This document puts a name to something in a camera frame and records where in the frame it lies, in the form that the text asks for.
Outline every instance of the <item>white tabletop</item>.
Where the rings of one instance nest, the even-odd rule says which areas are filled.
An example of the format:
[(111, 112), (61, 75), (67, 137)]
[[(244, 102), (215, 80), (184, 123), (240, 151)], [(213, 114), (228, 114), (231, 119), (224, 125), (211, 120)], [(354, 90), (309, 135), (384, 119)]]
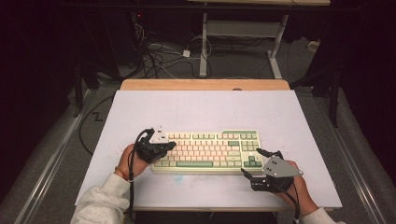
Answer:
[[(164, 132), (253, 129), (262, 148), (296, 161), (312, 198), (325, 208), (341, 202), (294, 91), (118, 91), (79, 197), (102, 185), (120, 155), (144, 129)], [(255, 192), (241, 175), (154, 174), (135, 180), (135, 210), (280, 211), (269, 192)]]

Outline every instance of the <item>hand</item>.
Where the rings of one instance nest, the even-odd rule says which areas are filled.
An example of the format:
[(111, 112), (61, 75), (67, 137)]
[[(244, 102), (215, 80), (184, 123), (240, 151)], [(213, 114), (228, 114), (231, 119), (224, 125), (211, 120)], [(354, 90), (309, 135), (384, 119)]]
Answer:
[[(127, 179), (129, 179), (128, 157), (129, 154), (133, 151), (133, 149), (134, 149), (134, 144), (131, 144), (124, 149), (118, 165), (119, 168), (126, 174)], [(149, 164), (141, 160), (139, 156), (137, 156), (137, 153), (134, 154), (134, 164), (133, 164), (134, 178), (142, 174), (143, 171), (145, 171), (145, 169), (148, 166)], [(119, 170), (114, 171), (114, 174), (119, 175), (120, 177), (123, 178), (123, 174)]]
[[(294, 161), (287, 161), (290, 165), (297, 167), (297, 164)], [(314, 203), (314, 201), (311, 199), (311, 196), (309, 195), (308, 188), (306, 187), (305, 180), (303, 179), (302, 176), (298, 175), (294, 177), (294, 186), (291, 185), (288, 189), (288, 193), (291, 195), (291, 197), (294, 198), (294, 200), (297, 202), (297, 195), (298, 195), (298, 201), (300, 204), (300, 215), (301, 216), (306, 216), (309, 215), (313, 212), (315, 212), (318, 209), (318, 206)], [(284, 193), (276, 193), (276, 195), (281, 198), (285, 203), (290, 205), (293, 209), (294, 203), (291, 201), (291, 199), (286, 196)]]

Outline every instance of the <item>dark background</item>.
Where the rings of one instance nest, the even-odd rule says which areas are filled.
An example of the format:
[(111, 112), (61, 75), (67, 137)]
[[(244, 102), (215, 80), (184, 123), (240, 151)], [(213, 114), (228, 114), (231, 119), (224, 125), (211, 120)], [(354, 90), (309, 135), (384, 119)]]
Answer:
[[(391, 4), (390, 0), (332, 1), (333, 7), (363, 7), (358, 15), (333, 17), (332, 23), (329, 17), (290, 16), (284, 38), (289, 42), (302, 36), (321, 39), (307, 75), (312, 76), (329, 64), (339, 68), (341, 87), (350, 108), (395, 183), (392, 162), (396, 141), (396, 34), (393, 31), (396, 20), (395, 7)], [(145, 14), (146, 25), (165, 35), (181, 36), (181, 41), (188, 41), (200, 31), (201, 20), (196, 15), (183, 22), (179, 22), (176, 14), (156, 15)], [(76, 11), (57, 8), (50, 0), (1, 3), (0, 178), (3, 182), (0, 200), (35, 146), (68, 107), (66, 95), (73, 87), (77, 63), (81, 65), (83, 78), (94, 88), (94, 72), (117, 76), (117, 65), (132, 60), (131, 51), (123, 51), (133, 46), (124, 16), (111, 12), (81, 16)], [(117, 31), (123, 31), (123, 37), (113, 35)], [(323, 78), (312, 84), (326, 89), (332, 83)]]

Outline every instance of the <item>person's left hand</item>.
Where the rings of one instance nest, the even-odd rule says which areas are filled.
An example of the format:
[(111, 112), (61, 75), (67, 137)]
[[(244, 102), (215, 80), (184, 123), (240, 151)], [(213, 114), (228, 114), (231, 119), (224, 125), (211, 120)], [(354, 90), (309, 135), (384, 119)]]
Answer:
[[(118, 165), (118, 167), (126, 174), (127, 179), (129, 179), (128, 157), (129, 154), (133, 151), (133, 149), (134, 149), (134, 144), (131, 144), (124, 149)], [(134, 154), (134, 164), (133, 164), (134, 178), (142, 174), (143, 171), (145, 171), (145, 169), (148, 166), (149, 163), (146, 163), (145, 161), (141, 160), (139, 156), (137, 156), (137, 153)], [(119, 170), (114, 171), (114, 174), (124, 178), (123, 174)]]

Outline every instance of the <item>keyboard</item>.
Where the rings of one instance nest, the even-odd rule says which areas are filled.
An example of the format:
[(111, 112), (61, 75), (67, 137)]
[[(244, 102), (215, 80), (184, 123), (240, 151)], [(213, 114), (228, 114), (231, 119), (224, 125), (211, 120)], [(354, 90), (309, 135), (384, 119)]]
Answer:
[(220, 133), (167, 133), (174, 149), (151, 168), (154, 173), (242, 174), (241, 168), (262, 174), (263, 157), (256, 148), (260, 137), (253, 130)]

